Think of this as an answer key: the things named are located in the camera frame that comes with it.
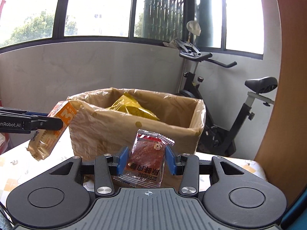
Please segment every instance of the black cable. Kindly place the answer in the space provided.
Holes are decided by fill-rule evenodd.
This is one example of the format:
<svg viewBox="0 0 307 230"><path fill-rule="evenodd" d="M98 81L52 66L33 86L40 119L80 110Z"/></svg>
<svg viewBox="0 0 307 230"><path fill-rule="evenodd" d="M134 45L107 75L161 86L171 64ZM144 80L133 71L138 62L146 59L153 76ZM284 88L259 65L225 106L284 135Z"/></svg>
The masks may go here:
<svg viewBox="0 0 307 230"><path fill-rule="evenodd" d="M6 216L5 213L7 213L8 215L10 215L10 214L9 214L9 212L7 211L7 208L2 204L1 201L0 201L0 206L1 206L1 208L3 209L3 211L4 211L4 212L2 212L2 210L0 210L1 214L3 215L3 217L6 218L12 225L14 225L14 223Z"/></svg>

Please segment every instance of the table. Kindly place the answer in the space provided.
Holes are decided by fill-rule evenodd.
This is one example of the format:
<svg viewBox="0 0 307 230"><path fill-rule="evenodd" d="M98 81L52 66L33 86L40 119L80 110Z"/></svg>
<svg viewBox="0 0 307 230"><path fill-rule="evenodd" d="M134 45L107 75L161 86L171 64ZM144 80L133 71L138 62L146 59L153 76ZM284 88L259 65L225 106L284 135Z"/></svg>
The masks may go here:
<svg viewBox="0 0 307 230"><path fill-rule="evenodd" d="M0 201L4 205L9 193L18 185L74 156L68 128L57 142L51 155L45 160L35 160L26 150L28 144L29 141L0 155ZM199 152L196 152L196 155L201 160L211 160L213 157L213 155ZM227 159L266 180L265 173L257 162L235 158ZM91 180L84 182L83 186L89 191L94 191L94 183ZM209 175L200 175L200 191L205 191L208 187L210 187Z"/></svg>

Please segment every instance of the green foliage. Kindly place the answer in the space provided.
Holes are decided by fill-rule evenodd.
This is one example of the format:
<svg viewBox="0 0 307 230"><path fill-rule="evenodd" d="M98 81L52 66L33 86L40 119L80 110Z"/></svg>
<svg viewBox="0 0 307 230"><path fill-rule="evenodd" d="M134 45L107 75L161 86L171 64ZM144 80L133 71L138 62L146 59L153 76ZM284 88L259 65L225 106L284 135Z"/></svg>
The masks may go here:
<svg viewBox="0 0 307 230"><path fill-rule="evenodd" d="M135 37L143 37L143 21L144 21L144 13L139 14L139 21L135 25Z"/></svg>
<svg viewBox="0 0 307 230"><path fill-rule="evenodd" d="M52 36L53 21L54 14L48 14L46 11L42 11L39 15L27 17L24 24L20 27L16 27L11 37L0 44L0 46L5 47L20 42L50 38ZM69 22L67 16L65 34L76 35L77 31L76 22Z"/></svg>

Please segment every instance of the dried meat snack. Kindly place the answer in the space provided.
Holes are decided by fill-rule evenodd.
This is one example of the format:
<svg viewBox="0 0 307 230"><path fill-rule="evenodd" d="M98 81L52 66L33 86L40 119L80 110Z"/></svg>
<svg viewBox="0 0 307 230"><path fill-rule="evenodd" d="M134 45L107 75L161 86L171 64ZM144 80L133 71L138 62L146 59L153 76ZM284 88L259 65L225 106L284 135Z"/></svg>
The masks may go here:
<svg viewBox="0 0 307 230"><path fill-rule="evenodd" d="M166 145L174 141L165 136L138 130L123 174L116 180L141 188L159 188L163 177Z"/></svg>

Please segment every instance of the crosshair symbol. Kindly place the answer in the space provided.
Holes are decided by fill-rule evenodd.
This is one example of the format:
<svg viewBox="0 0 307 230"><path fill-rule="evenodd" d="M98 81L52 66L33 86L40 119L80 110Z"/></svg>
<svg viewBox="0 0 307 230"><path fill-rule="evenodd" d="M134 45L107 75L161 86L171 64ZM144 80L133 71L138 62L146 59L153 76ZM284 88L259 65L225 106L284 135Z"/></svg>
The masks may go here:
<svg viewBox="0 0 307 230"><path fill-rule="evenodd" d="M147 196L150 196L150 195L152 195L152 194L154 194L154 193L148 190L148 191L146 191L146 192L143 193L143 194L145 194L145 195L147 195Z"/></svg>

